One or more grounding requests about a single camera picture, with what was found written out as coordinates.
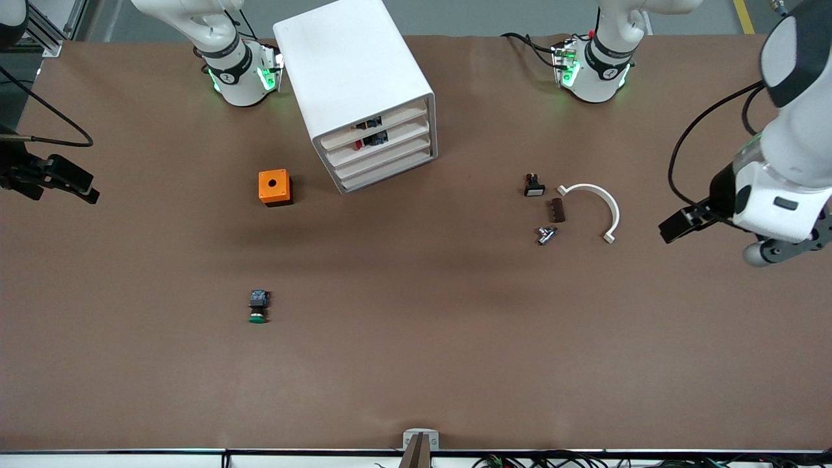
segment tabletop surface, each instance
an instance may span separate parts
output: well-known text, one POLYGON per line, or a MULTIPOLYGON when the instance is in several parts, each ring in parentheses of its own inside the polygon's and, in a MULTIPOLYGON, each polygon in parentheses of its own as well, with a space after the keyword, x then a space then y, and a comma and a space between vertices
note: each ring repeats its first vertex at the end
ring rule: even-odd
MULTIPOLYGON (((682 206, 676 139, 759 79, 763 39, 646 37, 590 105, 516 42, 409 37, 439 159, 347 196, 290 86, 234 108, 190 44, 65 44, 35 90, 95 146, 29 149, 102 195, 0 193, 0 448, 372 448, 414 426, 446 448, 827 448, 829 253, 753 269, 750 235, 656 228, 682 206), (266 208, 257 174, 279 167, 296 204, 266 208), (577 192, 537 246, 551 197, 522 196, 527 172, 547 195, 605 187, 615 243, 577 192)), ((691 134, 682 191, 704 197, 748 140, 740 106, 691 134)), ((33 102, 19 131, 77 138, 33 102)))

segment yellow floor stripe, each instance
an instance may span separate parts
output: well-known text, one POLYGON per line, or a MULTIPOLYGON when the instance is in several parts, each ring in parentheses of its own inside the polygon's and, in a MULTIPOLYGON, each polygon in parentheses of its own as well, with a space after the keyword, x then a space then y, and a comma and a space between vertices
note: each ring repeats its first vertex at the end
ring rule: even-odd
POLYGON ((751 17, 748 16, 748 9, 745 8, 745 0, 734 0, 736 16, 740 18, 740 25, 744 34, 754 34, 754 25, 751 24, 751 17))

